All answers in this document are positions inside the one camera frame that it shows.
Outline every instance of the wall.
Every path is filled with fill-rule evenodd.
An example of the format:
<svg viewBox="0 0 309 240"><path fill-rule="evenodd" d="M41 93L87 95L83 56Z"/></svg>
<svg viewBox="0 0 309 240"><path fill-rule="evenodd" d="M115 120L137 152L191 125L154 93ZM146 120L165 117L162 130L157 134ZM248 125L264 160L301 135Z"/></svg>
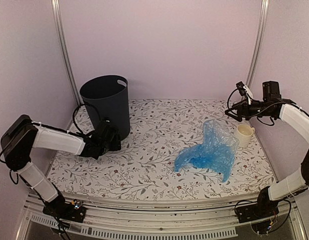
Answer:
<svg viewBox="0 0 309 240"><path fill-rule="evenodd" d="M132 99L227 99L246 81L260 0L63 0L78 86L117 74Z"/></svg>
<svg viewBox="0 0 309 240"><path fill-rule="evenodd" d="M252 91L262 98L262 82L278 81L283 98L309 113L309 1L270 1L260 58ZM281 121L275 126L252 121L271 164L281 180L293 173L308 150L306 141ZM296 197L309 238L309 191Z"/></svg>
<svg viewBox="0 0 309 240"><path fill-rule="evenodd" d="M51 1L0 0L0 138L21 114L64 128L74 107ZM45 171L52 153L31 156ZM0 240L16 237L27 192L0 163Z"/></svg>

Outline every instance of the floral pattern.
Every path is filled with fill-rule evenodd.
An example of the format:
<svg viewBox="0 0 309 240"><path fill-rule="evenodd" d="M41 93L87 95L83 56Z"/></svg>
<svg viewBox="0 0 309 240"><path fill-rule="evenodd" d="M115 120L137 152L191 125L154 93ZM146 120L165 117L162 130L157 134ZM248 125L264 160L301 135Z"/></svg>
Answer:
<svg viewBox="0 0 309 240"><path fill-rule="evenodd" d="M120 151L98 160L58 152L48 178L64 192L128 200L189 200L255 193L275 181L257 138L239 147L231 176L185 166L174 172L180 150L202 143L203 123L215 119L234 131L239 124L224 114L220 100L131 100L131 131ZM92 124L81 109L76 122L88 132ZM75 132L72 124L70 131Z"/></svg>

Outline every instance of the cup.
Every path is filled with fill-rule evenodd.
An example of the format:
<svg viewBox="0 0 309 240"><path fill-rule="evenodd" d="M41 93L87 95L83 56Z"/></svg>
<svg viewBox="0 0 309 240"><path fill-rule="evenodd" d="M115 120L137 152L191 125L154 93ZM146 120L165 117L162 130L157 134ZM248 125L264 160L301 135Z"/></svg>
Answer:
<svg viewBox="0 0 309 240"><path fill-rule="evenodd" d="M239 124L236 127L233 136L239 140L239 147L246 148L248 147L248 144L254 133L254 127L251 127L247 124Z"/></svg>

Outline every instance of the blue plastic bag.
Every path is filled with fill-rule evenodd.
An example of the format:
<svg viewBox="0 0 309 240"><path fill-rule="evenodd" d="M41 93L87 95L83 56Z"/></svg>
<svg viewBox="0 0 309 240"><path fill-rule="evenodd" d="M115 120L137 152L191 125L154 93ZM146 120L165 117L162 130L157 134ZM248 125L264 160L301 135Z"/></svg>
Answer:
<svg viewBox="0 0 309 240"><path fill-rule="evenodd" d="M222 182L225 182L231 174L239 141L214 119L204 122L203 135L202 144L180 151L174 161L174 171L179 172L180 168L191 164L222 173Z"/></svg>

